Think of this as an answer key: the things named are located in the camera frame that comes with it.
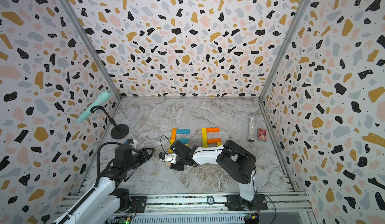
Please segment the orange block vertical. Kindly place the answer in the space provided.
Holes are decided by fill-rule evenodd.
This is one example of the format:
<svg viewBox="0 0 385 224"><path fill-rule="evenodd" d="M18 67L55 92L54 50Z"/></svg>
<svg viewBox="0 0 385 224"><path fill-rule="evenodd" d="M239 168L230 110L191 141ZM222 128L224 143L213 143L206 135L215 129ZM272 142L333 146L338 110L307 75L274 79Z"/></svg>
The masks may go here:
<svg viewBox="0 0 385 224"><path fill-rule="evenodd" d="M177 129L175 129L175 128L172 129L171 141L175 141L176 140L176 131L177 131Z"/></svg>

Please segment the yellow block bottom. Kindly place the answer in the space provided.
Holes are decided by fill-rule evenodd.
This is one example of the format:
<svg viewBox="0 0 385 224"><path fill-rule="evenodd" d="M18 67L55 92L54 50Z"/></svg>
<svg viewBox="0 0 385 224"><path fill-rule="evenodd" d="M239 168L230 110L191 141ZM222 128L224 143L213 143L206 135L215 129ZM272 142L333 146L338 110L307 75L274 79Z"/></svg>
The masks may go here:
<svg viewBox="0 0 385 224"><path fill-rule="evenodd" d="M175 141L175 140L173 140L173 139L170 140L169 151L168 151L169 153L173 153L171 147L172 147L172 144L174 143L174 141Z"/></svg>

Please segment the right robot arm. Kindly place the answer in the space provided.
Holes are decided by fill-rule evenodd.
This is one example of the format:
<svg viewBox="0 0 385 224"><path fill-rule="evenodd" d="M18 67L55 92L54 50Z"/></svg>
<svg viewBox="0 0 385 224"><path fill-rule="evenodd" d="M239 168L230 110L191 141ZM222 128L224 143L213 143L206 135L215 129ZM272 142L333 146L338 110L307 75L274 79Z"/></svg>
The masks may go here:
<svg viewBox="0 0 385 224"><path fill-rule="evenodd" d="M175 155L175 164L193 166L217 164L239 184L240 198L252 202L256 195L254 176L256 173L256 157L242 146L228 140L219 147L189 148L180 141L175 141L171 147Z"/></svg>

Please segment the orange block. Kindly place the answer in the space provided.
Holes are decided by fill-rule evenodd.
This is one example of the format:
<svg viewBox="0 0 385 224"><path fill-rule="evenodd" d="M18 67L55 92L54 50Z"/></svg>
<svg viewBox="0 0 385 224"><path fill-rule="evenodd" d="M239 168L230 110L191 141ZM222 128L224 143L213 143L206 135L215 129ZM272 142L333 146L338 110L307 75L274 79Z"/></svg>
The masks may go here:
<svg viewBox="0 0 385 224"><path fill-rule="evenodd" d="M220 128L206 128L207 133L218 133L220 132Z"/></svg>

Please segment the orange block diagonal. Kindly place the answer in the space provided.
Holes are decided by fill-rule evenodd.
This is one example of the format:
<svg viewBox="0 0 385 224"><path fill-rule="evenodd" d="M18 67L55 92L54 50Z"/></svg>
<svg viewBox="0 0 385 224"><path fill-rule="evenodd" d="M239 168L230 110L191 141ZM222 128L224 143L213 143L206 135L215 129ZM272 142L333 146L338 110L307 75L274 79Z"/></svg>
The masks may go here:
<svg viewBox="0 0 385 224"><path fill-rule="evenodd" d="M221 142L222 142L221 138L215 138L215 139L208 139L207 140L208 144L218 144L218 143L221 143Z"/></svg>

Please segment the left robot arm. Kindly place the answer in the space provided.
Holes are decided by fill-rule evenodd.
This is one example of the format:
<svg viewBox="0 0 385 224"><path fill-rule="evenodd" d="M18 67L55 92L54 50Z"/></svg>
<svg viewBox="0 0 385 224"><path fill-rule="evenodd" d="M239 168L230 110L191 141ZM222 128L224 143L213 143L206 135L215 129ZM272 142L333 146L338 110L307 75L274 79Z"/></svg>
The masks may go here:
<svg viewBox="0 0 385 224"><path fill-rule="evenodd" d="M53 223L103 224L116 212L124 214L135 209L129 190L119 185L128 181L128 173L150 160L154 152L154 148L137 150L130 144L118 144L115 157L106 168L101 171L97 166L94 185Z"/></svg>

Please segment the teal block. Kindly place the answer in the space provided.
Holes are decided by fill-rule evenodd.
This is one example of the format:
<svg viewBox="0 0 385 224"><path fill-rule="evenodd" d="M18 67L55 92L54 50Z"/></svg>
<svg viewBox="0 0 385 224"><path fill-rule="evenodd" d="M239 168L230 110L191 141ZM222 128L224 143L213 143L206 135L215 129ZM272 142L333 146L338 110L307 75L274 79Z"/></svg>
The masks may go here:
<svg viewBox="0 0 385 224"><path fill-rule="evenodd" d="M189 139L178 139L182 144L189 144Z"/></svg>
<svg viewBox="0 0 385 224"><path fill-rule="evenodd" d="M177 129L176 134L190 134L190 129Z"/></svg>

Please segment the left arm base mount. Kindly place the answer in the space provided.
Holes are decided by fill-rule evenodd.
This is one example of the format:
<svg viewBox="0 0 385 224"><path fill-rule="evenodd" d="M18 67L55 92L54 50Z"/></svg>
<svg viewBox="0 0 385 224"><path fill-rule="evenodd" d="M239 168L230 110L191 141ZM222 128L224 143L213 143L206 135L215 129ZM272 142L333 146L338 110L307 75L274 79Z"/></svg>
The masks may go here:
<svg viewBox="0 0 385 224"><path fill-rule="evenodd" d="M120 206L117 214L144 213L146 207L146 196L126 196L120 198Z"/></svg>

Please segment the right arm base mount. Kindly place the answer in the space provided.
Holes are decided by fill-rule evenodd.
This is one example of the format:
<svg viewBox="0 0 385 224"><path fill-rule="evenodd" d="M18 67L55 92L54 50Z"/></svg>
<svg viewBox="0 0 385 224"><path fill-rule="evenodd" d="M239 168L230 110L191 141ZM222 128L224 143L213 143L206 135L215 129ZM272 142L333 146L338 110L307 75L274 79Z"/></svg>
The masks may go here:
<svg viewBox="0 0 385 224"><path fill-rule="evenodd" d="M239 194L226 196L225 207L229 211L266 211L268 209L265 195L257 194L252 201L246 201Z"/></svg>

